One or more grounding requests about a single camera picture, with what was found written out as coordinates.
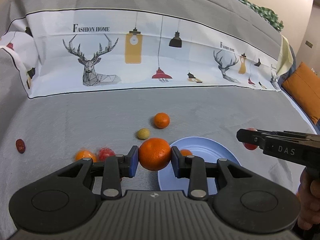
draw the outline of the small yellow ball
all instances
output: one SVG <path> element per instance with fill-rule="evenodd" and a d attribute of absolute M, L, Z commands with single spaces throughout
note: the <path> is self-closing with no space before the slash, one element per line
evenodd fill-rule
<path fill-rule="evenodd" d="M 148 139 L 150 136 L 150 131 L 148 128 L 142 128 L 137 132 L 137 137 L 141 140 Z"/>

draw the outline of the finger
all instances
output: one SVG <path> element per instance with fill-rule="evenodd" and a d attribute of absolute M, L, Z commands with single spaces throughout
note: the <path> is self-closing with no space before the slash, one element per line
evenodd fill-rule
<path fill-rule="evenodd" d="M 311 191 L 304 189 L 302 185 L 299 186 L 299 199 L 301 206 L 305 209 L 311 209 L 313 211 L 320 210 L 320 199 L 317 199 L 311 194 Z"/>
<path fill-rule="evenodd" d="M 319 212 L 312 211 L 310 209 L 301 208 L 299 216 L 310 224 L 320 224 Z"/>
<path fill-rule="evenodd" d="M 300 185 L 302 185 L 304 189 L 310 190 L 311 182 L 312 182 L 312 179 L 308 174 L 307 169 L 305 168 L 300 176 Z"/>
<path fill-rule="evenodd" d="M 309 230 L 312 228 L 312 224 L 306 222 L 301 217 L 298 217 L 298 227 L 300 227 L 303 230 Z"/>
<path fill-rule="evenodd" d="M 313 196 L 320 198 L 320 179 L 315 179 L 311 182 L 310 191 Z"/>

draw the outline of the orange cushion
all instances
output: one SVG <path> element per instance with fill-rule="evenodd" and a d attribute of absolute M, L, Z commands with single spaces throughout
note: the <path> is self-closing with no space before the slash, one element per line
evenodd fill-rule
<path fill-rule="evenodd" d="M 301 62 L 296 71 L 282 83 L 282 87 L 316 124 L 320 119 L 320 78 Z"/>

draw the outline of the plate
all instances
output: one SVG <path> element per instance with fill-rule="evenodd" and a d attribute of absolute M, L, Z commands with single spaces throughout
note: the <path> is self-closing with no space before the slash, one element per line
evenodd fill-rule
<path fill-rule="evenodd" d="M 226 158 L 240 165 L 237 158 L 227 148 L 208 138 L 185 137 L 172 143 L 170 147 L 172 146 L 177 146 L 179 150 L 190 150 L 193 155 L 203 158 L 205 162 L 217 163 L 219 158 Z M 214 178 L 208 178 L 207 181 L 209 194 L 216 194 L 217 188 Z M 188 194 L 189 179 L 177 179 L 174 176 L 171 162 L 164 169 L 158 171 L 158 182 L 160 190 L 183 190 L 186 195 Z"/>

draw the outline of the orange fruit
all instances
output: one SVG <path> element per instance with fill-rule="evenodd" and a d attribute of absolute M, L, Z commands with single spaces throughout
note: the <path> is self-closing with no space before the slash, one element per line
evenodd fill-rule
<path fill-rule="evenodd" d="M 171 148 L 167 141 L 150 138 L 139 147 L 139 162 L 149 171 L 159 171 L 171 160 Z"/>
<path fill-rule="evenodd" d="M 79 161 L 82 158 L 92 158 L 94 163 L 97 161 L 97 157 L 92 152 L 86 149 L 82 149 L 76 153 L 76 161 Z"/>
<path fill-rule="evenodd" d="M 158 128 L 166 128 L 170 123 L 170 117 L 166 113 L 158 113 L 153 119 L 155 126 Z"/>
<path fill-rule="evenodd" d="M 187 149 L 183 149 L 183 150 L 180 150 L 181 154 L 183 156 L 187 156 L 187 155 L 193 155 L 192 152 L 190 152 L 189 150 Z"/>

